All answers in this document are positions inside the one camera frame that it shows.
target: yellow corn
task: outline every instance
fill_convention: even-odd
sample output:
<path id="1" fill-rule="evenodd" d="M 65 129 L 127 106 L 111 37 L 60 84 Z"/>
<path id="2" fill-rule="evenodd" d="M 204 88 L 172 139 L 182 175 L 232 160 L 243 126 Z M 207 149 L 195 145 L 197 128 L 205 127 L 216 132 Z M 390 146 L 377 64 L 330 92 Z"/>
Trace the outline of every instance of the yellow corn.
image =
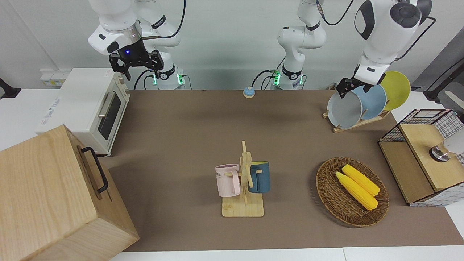
<path id="1" fill-rule="evenodd" d="M 367 210 L 373 210 L 379 204 L 377 200 L 369 194 L 365 189 L 363 189 L 358 183 L 354 182 L 350 177 L 344 175 L 340 172 L 335 172 L 337 175 L 338 181 L 348 192 Z"/>
<path id="2" fill-rule="evenodd" d="M 358 183 L 363 189 L 365 189 L 369 194 L 377 196 L 380 192 L 380 189 L 377 185 L 374 184 L 368 177 L 359 172 L 357 169 L 353 168 L 351 165 L 346 164 L 342 168 L 345 175 L 350 177 L 356 183 Z"/>

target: black cable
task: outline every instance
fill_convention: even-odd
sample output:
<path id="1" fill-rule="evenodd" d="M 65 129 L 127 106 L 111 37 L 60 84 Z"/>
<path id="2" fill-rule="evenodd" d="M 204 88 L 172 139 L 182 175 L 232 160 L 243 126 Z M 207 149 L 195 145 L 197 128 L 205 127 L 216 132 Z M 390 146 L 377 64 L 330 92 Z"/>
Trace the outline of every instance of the black cable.
<path id="1" fill-rule="evenodd" d="M 464 60 L 464 58 L 461 58 L 459 61 L 457 61 L 456 63 L 454 63 L 453 65 L 451 65 L 448 69 L 446 69 L 446 71 L 444 71 L 440 76 L 438 76 L 438 78 L 430 85 L 430 87 L 427 88 L 426 91 L 429 91 L 430 88 L 432 88 L 432 86 L 445 74 L 447 73 L 449 70 L 451 70 L 451 68 L 455 67 L 458 63 L 462 62 Z"/>
<path id="2" fill-rule="evenodd" d="M 317 4 L 317 8 L 319 9 L 319 13 L 321 14 L 321 17 L 322 19 L 324 20 L 324 22 L 330 26 L 336 26 L 338 25 L 342 20 L 343 18 L 345 17 L 345 15 L 347 14 L 349 8 L 351 7 L 351 5 L 353 4 L 354 0 L 351 0 L 351 2 L 349 3 L 347 9 L 345 10 L 345 12 L 343 13 L 342 17 L 340 18 L 340 20 L 338 20 L 338 22 L 334 23 L 334 24 L 331 24 L 329 22 L 327 22 L 327 20 L 325 19 L 325 15 L 324 15 L 324 11 L 322 10 L 322 5 L 319 3 L 319 0 L 316 0 L 316 4 Z"/>
<path id="3" fill-rule="evenodd" d="M 255 77 L 255 79 L 253 80 L 253 83 L 251 84 L 251 86 L 253 87 L 253 85 L 255 85 L 255 82 L 256 82 L 256 80 L 258 79 L 259 76 L 261 76 L 263 73 L 267 73 L 267 72 L 274 72 L 274 70 L 264 70 L 264 71 L 260 72 L 260 73 Z"/>
<path id="4" fill-rule="evenodd" d="M 308 76 L 306 76 L 306 74 L 304 74 L 302 77 L 304 77 L 304 82 L 303 82 L 303 87 L 301 87 L 301 89 L 304 88 L 304 85 L 306 84 L 306 80 L 308 79 Z"/>
<path id="5" fill-rule="evenodd" d="M 192 89 L 192 81 L 190 80 L 190 76 L 186 75 L 186 74 L 183 74 L 183 76 L 187 77 L 188 78 L 188 84 L 190 85 L 190 89 Z"/>
<path id="6" fill-rule="evenodd" d="M 182 10 L 182 18 L 180 19 L 180 24 L 179 24 L 179 27 L 177 28 L 177 31 L 175 31 L 175 33 L 172 34 L 172 35 L 169 35 L 169 36 L 160 36 L 159 38 L 161 38 L 161 39 L 172 38 L 172 37 L 174 37 L 174 36 L 180 31 L 180 28 L 182 27 L 182 23 L 184 23 L 185 6 L 186 6 L 186 0 L 184 0 L 184 10 Z"/>
<path id="7" fill-rule="evenodd" d="M 282 61 L 280 61 L 280 64 L 277 65 L 276 70 L 279 69 L 280 65 L 284 62 L 284 60 L 285 60 L 285 56 L 282 58 Z M 266 90 L 266 88 L 267 88 L 267 86 L 269 85 L 270 82 L 271 82 L 271 79 L 269 79 L 269 81 L 267 81 L 266 87 L 264 87 L 265 90 Z"/>
<path id="8" fill-rule="evenodd" d="M 437 21 L 435 18 L 430 17 L 430 16 L 427 16 L 426 19 L 432 20 L 432 23 L 429 24 L 429 26 L 419 35 L 419 37 L 417 37 L 417 39 L 412 43 L 412 45 L 409 47 L 409 49 L 407 49 L 407 51 L 403 55 L 401 55 L 401 57 L 396 58 L 394 61 L 398 61 L 398 60 L 403 59 L 403 57 L 406 56 L 406 54 L 414 47 L 414 45 L 416 45 L 416 43 L 419 41 L 419 39 L 422 37 L 422 35 L 424 35 L 425 32 L 427 32 L 427 30 L 429 30 L 429 28 L 432 27 L 433 24 Z"/>
<path id="9" fill-rule="evenodd" d="M 153 76 L 153 75 L 145 76 L 145 78 L 143 79 L 143 89 L 144 89 L 144 90 L 147 89 L 147 86 L 145 85 L 145 81 L 147 80 L 147 78 L 154 78 L 154 76 Z"/>
<path id="10" fill-rule="evenodd" d="M 261 89 L 260 89 L 260 90 L 262 90 L 262 89 L 263 89 L 264 82 L 266 81 L 266 79 L 267 79 L 267 78 L 269 78 L 269 81 L 270 81 L 270 80 L 271 80 L 271 78 L 274 78 L 274 74 L 273 74 L 273 75 L 271 75 L 271 76 L 265 77 L 265 78 L 263 79 L 263 82 L 261 83 Z"/>
<path id="11" fill-rule="evenodd" d="M 149 72 L 149 71 L 150 71 L 150 70 L 144 70 L 144 71 L 139 75 L 139 77 L 138 77 L 137 80 L 135 81 L 134 90 L 135 90 L 135 88 L 137 87 L 137 84 L 139 83 L 140 78 L 142 78 L 142 75 L 144 75 L 146 72 Z"/>

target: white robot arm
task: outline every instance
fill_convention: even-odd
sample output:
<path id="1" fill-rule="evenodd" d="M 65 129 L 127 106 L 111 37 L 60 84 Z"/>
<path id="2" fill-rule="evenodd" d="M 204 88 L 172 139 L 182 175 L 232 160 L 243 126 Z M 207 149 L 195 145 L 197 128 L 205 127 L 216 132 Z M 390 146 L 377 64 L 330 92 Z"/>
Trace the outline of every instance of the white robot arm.
<path id="1" fill-rule="evenodd" d="M 181 85 L 179 68 L 164 48 L 179 44 L 179 29 L 176 30 L 166 22 L 166 17 L 156 0 L 89 2 L 98 14 L 100 25 L 89 37 L 88 42 L 101 54 L 110 56 L 109 60 L 115 72 L 124 74 L 130 80 L 129 68 L 144 66 L 155 73 L 158 88 L 176 89 Z"/>
<path id="2" fill-rule="evenodd" d="M 357 32 L 366 40 L 354 76 L 337 86 L 341 97 L 364 85 L 367 92 L 380 84 L 385 71 L 413 37 L 432 9 L 431 0 L 367 0 L 354 19 Z"/>
<path id="3" fill-rule="evenodd" d="M 280 79 L 277 83 L 283 90 L 293 90 L 300 84 L 305 61 L 305 55 L 300 49 L 320 48 L 327 38 L 325 30 L 320 26 L 315 0 L 301 0 L 298 17 L 306 26 L 286 26 L 280 30 L 278 36 L 279 44 L 285 50 L 285 60 L 279 68 Z"/>

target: oven window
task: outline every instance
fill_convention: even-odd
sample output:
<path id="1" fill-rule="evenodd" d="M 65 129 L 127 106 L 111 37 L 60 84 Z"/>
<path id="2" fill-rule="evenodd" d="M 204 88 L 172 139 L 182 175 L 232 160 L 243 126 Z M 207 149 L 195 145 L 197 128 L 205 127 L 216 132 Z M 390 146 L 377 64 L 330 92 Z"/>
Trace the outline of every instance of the oven window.
<path id="1" fill-rule="evenodd" d="M 121 107 L 121 100 L 117 95 L 113 99 L 113 103 L 110 105 L 110 110 L 105 118 L 100 120 L 100 125 L 98 126 L 98 131 L 102 134 L 105 140 L 108 140 L 110 137 L 111 130 L 116 121 L 117 113 Z"/>

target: brown tabletop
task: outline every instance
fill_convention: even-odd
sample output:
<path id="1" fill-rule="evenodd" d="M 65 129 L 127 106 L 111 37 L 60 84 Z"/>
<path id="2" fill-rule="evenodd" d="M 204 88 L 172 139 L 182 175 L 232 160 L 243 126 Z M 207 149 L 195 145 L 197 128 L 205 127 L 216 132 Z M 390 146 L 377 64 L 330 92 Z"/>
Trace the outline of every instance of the brown tabletop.
<path id="1" fill-rule="evenodd" d="M 101 161 L 140 240 L 127 251 L 457 245 L 445 208 L 408 207 L 377 141 L 384 120 L 332 133 L 321 114 L 333 91 L 133 91 L 113 147 Z M 238 163 L 241 141 L 270 162 L 264 217 L 221 215 L 214 167 Z M 379 223 L 347 228 L 320 204 L 314 178 L 333 157 L 352 157 L 382 179 L 390 208 Z"/>

